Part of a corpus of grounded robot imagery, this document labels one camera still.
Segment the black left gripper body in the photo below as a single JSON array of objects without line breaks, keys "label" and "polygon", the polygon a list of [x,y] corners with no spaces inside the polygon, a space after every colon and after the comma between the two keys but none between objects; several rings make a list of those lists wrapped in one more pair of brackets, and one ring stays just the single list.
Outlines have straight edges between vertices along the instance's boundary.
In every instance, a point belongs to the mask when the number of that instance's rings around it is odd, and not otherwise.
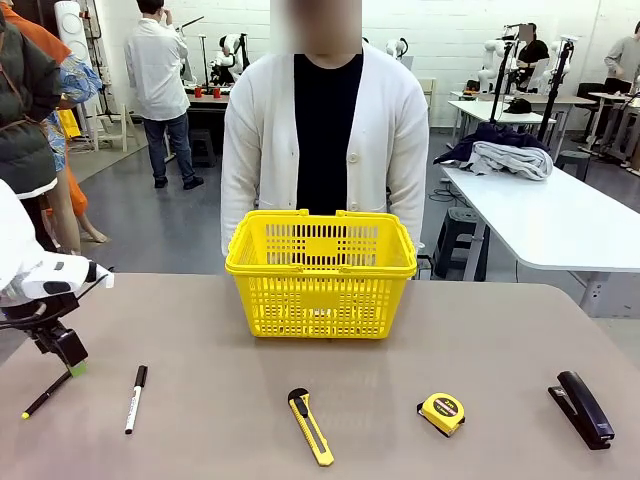
[{"label": "black left gripper body", "polygon": [[26,304],[8,308],[8,325],[26,333],[41,352],[54,352],[54,332],[67,329],[61,323],[61,318],[78,307],[79,302],[74,294],[30,300]]}]

